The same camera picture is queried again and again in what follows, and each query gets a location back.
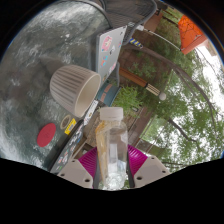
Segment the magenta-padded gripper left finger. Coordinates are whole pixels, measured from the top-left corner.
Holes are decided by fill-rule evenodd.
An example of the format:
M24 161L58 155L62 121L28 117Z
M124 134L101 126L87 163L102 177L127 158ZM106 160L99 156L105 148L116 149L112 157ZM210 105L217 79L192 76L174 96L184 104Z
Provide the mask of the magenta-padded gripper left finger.
M93 148L79 159L72 159L58 176L84 188L97 189L100 169L97 148Z

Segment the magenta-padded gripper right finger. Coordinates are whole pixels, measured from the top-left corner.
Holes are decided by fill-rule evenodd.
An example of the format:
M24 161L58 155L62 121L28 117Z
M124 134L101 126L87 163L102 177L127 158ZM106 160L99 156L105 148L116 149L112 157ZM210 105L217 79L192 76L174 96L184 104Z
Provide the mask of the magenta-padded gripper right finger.
M129 186L140 188L169 175L170 172L156 156L147 156L129 145L127 174Z

